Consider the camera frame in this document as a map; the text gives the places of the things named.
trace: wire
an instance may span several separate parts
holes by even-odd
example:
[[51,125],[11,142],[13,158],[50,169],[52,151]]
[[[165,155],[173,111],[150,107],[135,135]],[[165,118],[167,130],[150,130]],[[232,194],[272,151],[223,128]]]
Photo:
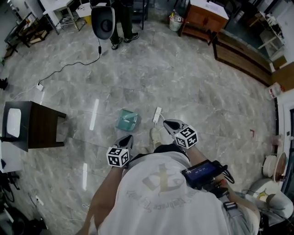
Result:
[[159,115],[160,115],[160,116],[161,116],[161,117],[164,119],[164,121],[165,121],[165,118],[164,118],[164,116],[163,116],[161,113],[160,113]]
[[225,178],[227,179],[227,181],[229,181],[231,184],[235,183],[234,178],[232,177],[231,173],[228,170],[225,170],[223,172],[223,174],[224,174]]
[[[32,196],[31,196],[30,193],[28,193],[28,196],[29,196],[29,198],[31,199],[31,202],[33,203],[33,205],[35,206],[35,209],[37,210],[37,206],[38,206],[38,204],[39,204],[39,200],[37,199],[37,203],[35,204],[34,201],[33,201],[33,199],[32,199]],[[89,210],[90,205],[83,204],[82,207],[86,207],[86,208],[88,208],[88,210]],[[77,218],[65,218],[65,217],[60,217],[60,218],[62,218],[62,219],[68,219],[68,220],[77,220],[77,221],[82,221],[82,222],[84,222],[84,220],[77,219]]]
[[11,193],[11,195],[12,195],[12,199],[10,199],[10,198],[7,196],[7,193],[6,193],[7,190],[4,189],[3,187],[1,187],[2,192],[4,193],[5,197],[6,197],[10,202],[14,202],[14,194],[13,194],[13,192],[12,192],[11,187],[10,187],[9,184],[8,184],[8,186],[9,186],[9,188],[10,188],[10,193]]
[[83,204],[82,207],[90,209],[90,205]]
[[31,202],[33,203],[33,205],[35,206],[35,209],[37,210],[37,206],[38,206],[39,200],[37,200],[37,203],[35,204],[30,193],[28,193],[28,196],[31,199]]
[[289,224],[291,224],[291,225],[294,227],[294,224],[292,224],[292,222],[291,222],[288,218],[286,218],[286,217],[284,217],[284,216],[282,216],[282,215],[279,215],[278,213],[276,213],[276,212],[274,212],[274,211],[272,211],[272,210],[270,210],[270,209],[267,210],[267,211],[276,214],[277,216],[279,216],[280,218],[282,218],[282,219],[284,219],[284,220],[287,220],[287,222],[288,222]]
[[160,113],[159,115],[160,115],[160,116],[163,118],[163,120],[165,121],[164,116],[163,116],[161,113]]
[[90,65],[90,64],[95,63],[96,61],[98,61],[98,60],[100,59],[100,57],[101,57],[101,44],[100,44],[100,40],[99,40],[99,38],[98,38],[98,42],[99,42],[99,47],[98,47],[99,57],[98,57],[98,59],[96,59],[96,60],[94,60],[94,61],[92,61],[92,62],[90,62],[90,63],[88,63],[88,64],[84,64],[84,63],[82,63],[82,62],[80,62],[80,61],[75,62],[75,63],[73,63],[73,64],[66,64],[65,66],[63,66],[63,67],[61,68],[61,70],[59,70],[59,71],[54,71],[54,72],[51,73],[48,77],[46,77],[46,78],[40,80],[40,81],[38,82],[38,85],[40,85],[40,82],[42,82],[42,81],[48,79],[48,78],[51,77],[53,74],[55,74],[55,73],[60,73],[60,72],[66,67],[66,66],[71,66],[71,65],[75,65],[75,64],[82,64],[82,65],[85,65],[85,66],[86,66],[86,65]]
[[265,193],[265,195],[269,196],[269,195],[266,193],[266,188],[265,188],[265,190],[262,191],[261,193],[259,193],[259,192],[255,192],[255,191],[252,191],[252,190],[250,190],[250,189],[243,189],[242,192],[243,192],[243,191],[250,191],[250,192],[253,192],[253,193],[257,194],[257,195],[260,195],[260,194],[262,194],[262,193]]
[[23,94],[23,93],[27,93],[27,92],[29,92],[29,91],[32,90],[34,87],[36,87],[36,86],[33,86],[32,88],[30,88],[30,89],[28,89],[28,90],[26,90],[26,91],[23,91],[23,92],[21,92],[21,93],[19,93],[17,96],[15,96],[15,97],[12,99],[12,101],[15,100],[15,98],[17,98],[19,95],[21,95],[21,94]]

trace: marble floor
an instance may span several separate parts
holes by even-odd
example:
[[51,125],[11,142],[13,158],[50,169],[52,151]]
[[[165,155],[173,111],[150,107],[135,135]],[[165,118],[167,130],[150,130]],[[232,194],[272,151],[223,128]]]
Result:
[[[20,53],[9,58],[0,73],[10,83],[0,91],[0,112],[6,101],[31,100],[67,114],[58,125],[58,139],[65,140],[65,147],[22,151],[21,190],[13,189],[15,206],[28,218],[40,214],[53,235],[72,235],[82,226],[85,205],[110,169],[106,150],[126,134],[115,128],[122,108],[141,117],[133,132],[133,155],[151,146],[152,117],[156,107],[162,107],[165,118],[180,119],[198,131],[197,147],[204,155],[229,165],[237,191],[261,178],[264,155],[271,153],[275,109],[262,84],[217,62],[207,43],[178,37],[166,25],[146,22],[144,31],[138,25],[134,31],[140,38],[122,43],[116,51],[109,41],[101,41],[98,62],[66,67],[42,82],[43,92],[32,88],[38,80],[65,64],[98,57],[91,27],[80,32],[66,28],[59,36],[51,32],[31,48],[20,46]],[[169,143],[166,131],[161,133]],[[44,205],[35,210],[28,193],[33,199],[38,195]]]

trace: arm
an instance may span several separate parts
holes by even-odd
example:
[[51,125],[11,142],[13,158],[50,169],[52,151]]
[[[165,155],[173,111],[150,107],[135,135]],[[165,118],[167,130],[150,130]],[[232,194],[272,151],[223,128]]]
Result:
[[96,228],[104,221],[114,207],[116,192],[122,178],[123,168],[113,167],[93,196],[90,208],[82,229],[77,235],[88,235],[89,226],[94,216]]
[[[196,148],[195,146],[189,148],[186,150],[186,153],[190,159],[190,162],[191,164],[194,166],[194,165],[197,165],[205,160],[207,160],[207,158],[202,154],[202,152],[200,152],[198,150],[198,148]],[[216,182],[219,182],[221,181],[222,179],[225,180],[225,184],[222,185],[222,187],[226,187],[228,190],[229,190],[229,196],[228,196],[228,199],[232,202],[235,202],[237,204],[240,204],[240,205],[243,205],[245,207],[247,207],[248,209],[252,210],[258,217],[258,219],[260,220],[260,213],[259,213],[259,210],[258,208],[251,202],[249,202],[248,200],[246,199],[243,199],[241,197],[239,197],[232,189],[231,187],[229,186],[229,184],[227,183],[226,181],[226,178],[223,174],[220,174],[219,176],[217,176],[215,178]]]

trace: electrical outlet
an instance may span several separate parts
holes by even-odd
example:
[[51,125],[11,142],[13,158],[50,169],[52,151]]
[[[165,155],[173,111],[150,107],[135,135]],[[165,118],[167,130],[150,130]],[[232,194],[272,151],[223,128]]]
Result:
[[41,201],[41,199],[36,195],[36,199],[38,200],[39,204],[41,204],[42,206],[44,205],[44,203]]
[[42,91],[43,89],[44,89],[44,86],[43,85],[41,85],[41,84],[37,84],[37,89],[39,90],[39,91]]
[[155,111],[155,114],[154,114],[154,117],[153,117],[153,122],[154,123],[157,123],[158,122],[158,119],[159,119],[159,115],[161,113],[161,110],[162,110],[161,107],[157,107],[156,108],[156,111]]

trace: person standing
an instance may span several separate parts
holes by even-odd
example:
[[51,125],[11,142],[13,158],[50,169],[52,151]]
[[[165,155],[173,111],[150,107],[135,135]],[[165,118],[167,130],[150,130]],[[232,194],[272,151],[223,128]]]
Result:
[[120,20],[121,26],[124,32],[124,41],[126,43],[131,42],[139,38],[139,33],[133,33],[132,31],[132,14],[133,14],[133,0],[114,0],[111,1],[111,7],[115,11],[115,28],[110,38],[112,43],[112,50],[116,50],[119,44],[123,41],[122,37],[119,37],[117,30],[117,23]]

